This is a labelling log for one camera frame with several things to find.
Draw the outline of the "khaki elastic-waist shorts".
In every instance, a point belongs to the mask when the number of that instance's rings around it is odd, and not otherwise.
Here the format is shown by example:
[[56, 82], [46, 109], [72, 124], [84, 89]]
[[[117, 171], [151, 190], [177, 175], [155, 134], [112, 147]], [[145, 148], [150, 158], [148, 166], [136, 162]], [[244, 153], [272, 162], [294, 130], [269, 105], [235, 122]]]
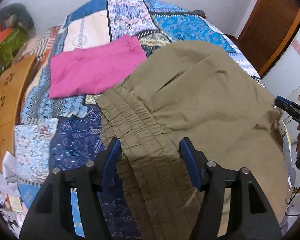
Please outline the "khaki elastic-waist shorts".
[[179, 41], [156, 50], [96, 102], [102, 141], [121, 141], [117, 172], [143, 239], [188, 239], [203, 200], [179, 142], [223, 168], [249, 168], [278, 220], [290, 196], [274, 96], [221, 47]]

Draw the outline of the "crumpled white paper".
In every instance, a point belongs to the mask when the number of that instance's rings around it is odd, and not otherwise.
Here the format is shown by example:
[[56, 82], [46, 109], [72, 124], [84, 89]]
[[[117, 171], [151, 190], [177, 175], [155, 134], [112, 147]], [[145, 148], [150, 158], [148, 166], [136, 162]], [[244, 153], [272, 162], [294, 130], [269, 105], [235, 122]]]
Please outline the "crumpled white paper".
[[16, 158], [9, 151], [6, 151], [0, 172], [0, 192], [20, 197], [17, 181]]

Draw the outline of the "blue patchwork bedspread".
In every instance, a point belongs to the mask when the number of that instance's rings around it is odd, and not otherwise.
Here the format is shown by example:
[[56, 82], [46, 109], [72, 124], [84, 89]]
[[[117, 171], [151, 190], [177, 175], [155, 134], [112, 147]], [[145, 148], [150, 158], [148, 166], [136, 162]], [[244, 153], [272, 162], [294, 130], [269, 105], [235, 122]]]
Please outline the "blue patchwork bedspread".
[[201, 40], [223, 48], [256, 82], [261, 78], [239, 47], [205, 19], [157, 0], [91, 0], [67, 16], [61, 26], [32, 39], [25, 55], [36, 54], [40, 70], [25, 93], [20, 124], [14, 129], [18, 189], [29, 210], [52, 168], [81, 167], [104, 150], [103, 115], [98, 95], [51, 99], [51, 59], [88, 49], [125, 35], [137, 39], [146, 56], [183, 40]]

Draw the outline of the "brown wooden door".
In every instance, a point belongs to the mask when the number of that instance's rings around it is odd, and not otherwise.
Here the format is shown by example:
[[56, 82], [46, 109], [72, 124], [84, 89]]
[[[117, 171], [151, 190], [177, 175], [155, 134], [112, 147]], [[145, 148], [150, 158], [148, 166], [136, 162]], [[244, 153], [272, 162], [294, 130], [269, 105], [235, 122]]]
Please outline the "brown wooden door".
[[237, 44], [259, 76], [264, 76], [299, 28], [300, 8], [295, 0], [257, 0]]

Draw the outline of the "folded pink pants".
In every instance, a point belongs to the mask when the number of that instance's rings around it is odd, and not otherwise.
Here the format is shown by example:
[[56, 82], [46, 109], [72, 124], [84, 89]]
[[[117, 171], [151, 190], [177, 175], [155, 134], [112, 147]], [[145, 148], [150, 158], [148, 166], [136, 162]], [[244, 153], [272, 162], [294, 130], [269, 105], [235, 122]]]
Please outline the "folded pink pants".
[[51, 58], [49, 98], [101, 94], [146, 59], [138, 38], [129, 35], [102, 46], [62, 52]]

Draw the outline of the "green patterned storage bag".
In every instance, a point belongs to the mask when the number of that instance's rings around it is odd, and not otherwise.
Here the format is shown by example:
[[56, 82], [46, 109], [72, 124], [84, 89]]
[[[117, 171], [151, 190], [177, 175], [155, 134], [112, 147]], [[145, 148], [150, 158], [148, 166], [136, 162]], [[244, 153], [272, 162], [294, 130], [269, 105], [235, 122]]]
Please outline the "green patterned storage bag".
[[0, 27], [0, 76], [10, 68], [18, 51], [28, 40], [27, 33], [19, 27], [2, 30]]

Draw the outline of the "grey plush pillow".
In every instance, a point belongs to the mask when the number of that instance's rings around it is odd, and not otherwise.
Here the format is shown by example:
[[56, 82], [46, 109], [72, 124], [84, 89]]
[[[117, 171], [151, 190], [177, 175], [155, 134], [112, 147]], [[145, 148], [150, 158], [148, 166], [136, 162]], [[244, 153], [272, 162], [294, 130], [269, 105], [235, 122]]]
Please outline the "grey plush pillow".
[[12, 3], [0, 9], [0, 25], [20, 27], [29, 38], [36, 35], [32, 16], [22, 3]]

